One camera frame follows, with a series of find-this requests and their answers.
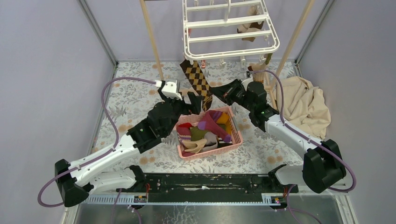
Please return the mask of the floral patterned mat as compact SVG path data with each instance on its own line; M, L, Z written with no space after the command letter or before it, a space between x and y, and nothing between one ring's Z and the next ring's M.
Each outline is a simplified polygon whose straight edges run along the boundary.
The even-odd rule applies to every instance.
M121 62L116 70L120 77L111 87L107 97L109 121L101 116L91 153L114 143L116 133L126 131L146 118L149 110L161 101L157 88L148 80L158 79L158 65L154 62ZM232 106L237 130L243 142L237 149L186 161L179 156L178 139L172 133L155 148L117 163L112 170L139 165L146 173L247 173L264 174L275 167L288 164L300 165L302 159L272 135L254 127L248 111Z

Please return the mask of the pink sock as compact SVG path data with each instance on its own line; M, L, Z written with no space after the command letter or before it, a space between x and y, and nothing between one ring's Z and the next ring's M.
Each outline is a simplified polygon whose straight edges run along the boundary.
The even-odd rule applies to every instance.
M206 68L206 61L202 60L200 66L201 66L202 69L205 69Z

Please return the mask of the white plastic clip hanger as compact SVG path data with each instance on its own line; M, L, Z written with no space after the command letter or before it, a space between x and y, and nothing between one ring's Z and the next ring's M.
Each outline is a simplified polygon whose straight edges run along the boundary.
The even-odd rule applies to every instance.
M198 2L199 6L209 5L209 0L202 0ZM224 4L226 3L224 0L214 1L215 4ZM187 6L193 7L194 1L188 0ZM248 10L250 6L245 7L233 7L231 9L231 13L229 15L230 18L235 17L243 17L247 16ZM218 20L224 18L224 10L210 10L210 11L197 11L197 12L189 12L188 13L188 21L206 21L206 20ZM190 30L190 38L194 37L203 37L203 36L212 36L212 35L227 35L237 33L236 26L228 26L228 27L218 27L218 28L197 28ZM261 31L268 29L267 25L264 24ZM234 40L224 40L217 42L200 42L200 43L192 43L190 45L190 51L193 54L203 54L203 53L214 53L221 51L230 51L230 50L241 50L241 49L255 49L255 48L263 48L273 45L273 41L271 37L265 37L265 39L260 36L258 39L256 37L248 37L242 39L234 39Z

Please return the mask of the purple maroon striped sock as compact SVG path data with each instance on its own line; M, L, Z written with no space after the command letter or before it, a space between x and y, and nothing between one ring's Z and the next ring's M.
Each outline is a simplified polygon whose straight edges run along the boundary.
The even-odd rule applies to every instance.
M216 121L223 114L222 111L209 110L202 119L198 122L197 127L200 130L207 130L220 137L225 143L230 143L232 137L223 128L221 128Z

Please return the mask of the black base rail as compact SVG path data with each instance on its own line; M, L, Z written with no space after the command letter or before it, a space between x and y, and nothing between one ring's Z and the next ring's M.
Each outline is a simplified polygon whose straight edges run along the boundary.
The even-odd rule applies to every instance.
M149 203L285 204L287 193L298 187L282 185L267 174L163 174L148 173L128 189Z

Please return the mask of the mustard yellow striped sock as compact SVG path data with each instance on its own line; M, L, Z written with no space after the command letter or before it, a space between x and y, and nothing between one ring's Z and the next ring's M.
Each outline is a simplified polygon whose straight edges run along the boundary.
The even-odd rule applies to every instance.
M229 135L232 134L232 125L230 116L226 112L222 112L216 123Z

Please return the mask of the wooden drying rack frame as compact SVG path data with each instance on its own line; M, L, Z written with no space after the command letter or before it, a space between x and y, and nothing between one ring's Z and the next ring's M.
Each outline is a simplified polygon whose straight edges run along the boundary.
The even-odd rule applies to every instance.
M155 56L155 61L157 65L157 70L161 80L164 80L163 71L160 66L159 54L155 42L155 37L153 33L153 29L150 24L149 13L146 6L146 1L149 0L140 0L141 10L143 13L146 29L148 31L149 39L151 42L151 47ZM271 53L274 53L278 50L280 46L280 40L275 31L274 25L270 18L269 12L266 7L266 3L264 0L243 0L238 2L232 2L232 0L225 0L224 4L215 4L214 0L210 0L209 5L199 6L198 0L194 0L194 6L187 6L187 0L182 1L182 24L183 24L183 56L186 59L193 61L202 61L202 60L210 60L210 59L221 59L220 64L223 63L224 58L228 57L240 57L240 63L242 68L246 66L246 56L250 55L260 55L260 62L264 62L265 54L268 55L266 59L269 58ZM294 47L294 44L299 36L299 33L308 17L310 10L312 9L315 0L307 0L305 7L302 11L302 14L297 22L296 27L294 28L293 34L288 42L286 50L281 58L281 61L276 70L276 75L279 75L284 67L284 63L288 59L288 56L291 50ZM230 18L229 15L231 13L231 9L233 7L245 7L245 6L254 6L256 8L256 12L254 15L243 16L243 17L235 17ZM210 10L224 10L224 18L218 20L206 20L206 21L188 21L188 13L189 12L197 12L197 11L210 11ZM203 37L194 37L190 38L190 30L197 28L218 28L218 27L228 27L228 26L236 26L246 23L254 23L254 22L262 22L262 24L266 24L268 29L257 31L257 32L245 32L245 33L233 33L227 35L212 35L212 36L203 36ZM190 45L192 43L200 43L200 42L217 42L224 40L234 40L234 39L242 39L242 38L250 38L250 37L258 37L262 36L271 37L273 41L273 45L263 48L255 48L255 49L241 49L241 50L230 50L230 51L221 51L214 53L203 53L203 54L193 54L190 51ZM269 92L271 103L275 109L277 109L275 96L273 94L273 88L275 86L276 81L270 83L269 75L262 75L264 78L264 90Z

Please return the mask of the cream maroon striped sock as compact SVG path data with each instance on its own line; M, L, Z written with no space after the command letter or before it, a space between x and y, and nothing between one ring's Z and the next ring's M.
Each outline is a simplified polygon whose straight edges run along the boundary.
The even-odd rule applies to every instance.
M177 127L178 139L182 145L182 156L189 157L200 153L201 149L205 146L206 139L198 141L191 141L191 133L189 129Z

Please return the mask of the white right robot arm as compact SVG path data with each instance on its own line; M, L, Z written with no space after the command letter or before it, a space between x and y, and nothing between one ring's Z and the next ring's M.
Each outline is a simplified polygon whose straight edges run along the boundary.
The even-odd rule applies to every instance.
M300 166L281 165L272 170L273 176L268 179L270 190L280 192L286 185L295 184L322 193L346 176L337 143L311 137L282 119L280 113L267 103L262 83L236 79L229 84L212 87L211 93L227 105L236 103L248 110L255 127L275 136L303 159Z

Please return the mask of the grey sock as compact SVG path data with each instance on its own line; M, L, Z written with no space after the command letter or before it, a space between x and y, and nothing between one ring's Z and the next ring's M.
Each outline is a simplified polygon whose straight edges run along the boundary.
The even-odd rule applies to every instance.
M217 135L213 134L212 132L207 132L204 135L204 139L206 139L206 143L200 152L207 152L218 148Z

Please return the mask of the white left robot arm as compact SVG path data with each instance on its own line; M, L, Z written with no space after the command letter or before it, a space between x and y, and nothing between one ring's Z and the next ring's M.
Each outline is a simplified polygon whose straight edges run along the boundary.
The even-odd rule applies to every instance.
M162 93L160 96L162 101L148 111L145 119L120 136L115 145L72 162L61 159L55 163L55 181L64 207L80 204L96 192L111 189L138 192L144 188L145 177L139 166L132 165L114 172L106 172L105 169L160 144L170 135L182 115L201 112L202 98L192 92L188 93L190 103Z

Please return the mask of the red patterned sock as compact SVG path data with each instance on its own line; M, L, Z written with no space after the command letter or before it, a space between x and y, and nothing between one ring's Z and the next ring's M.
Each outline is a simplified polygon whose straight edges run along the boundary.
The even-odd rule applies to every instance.
M186 123L182 123L182 124L179 124L178 125L178 128L183 128L183 129L191 129L193 127L193 125L191 124L191 123L188 123L188 122L186 122Z

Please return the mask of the beige crumpled cloth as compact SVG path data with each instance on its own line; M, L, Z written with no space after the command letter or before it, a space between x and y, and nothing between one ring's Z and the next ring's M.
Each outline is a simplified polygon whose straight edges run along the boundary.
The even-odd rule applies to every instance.
M274 90L277 108L283 107L286 120L307 134L324 139L331 123L329 108L325 104L323 90L301 77L281 80Z

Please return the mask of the olive green striped sock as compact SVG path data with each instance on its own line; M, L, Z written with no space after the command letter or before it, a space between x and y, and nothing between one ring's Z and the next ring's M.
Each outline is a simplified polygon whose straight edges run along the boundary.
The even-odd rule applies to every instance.
M197 126L190 129L191 141L198 141L205 137L207 130L200 130Z

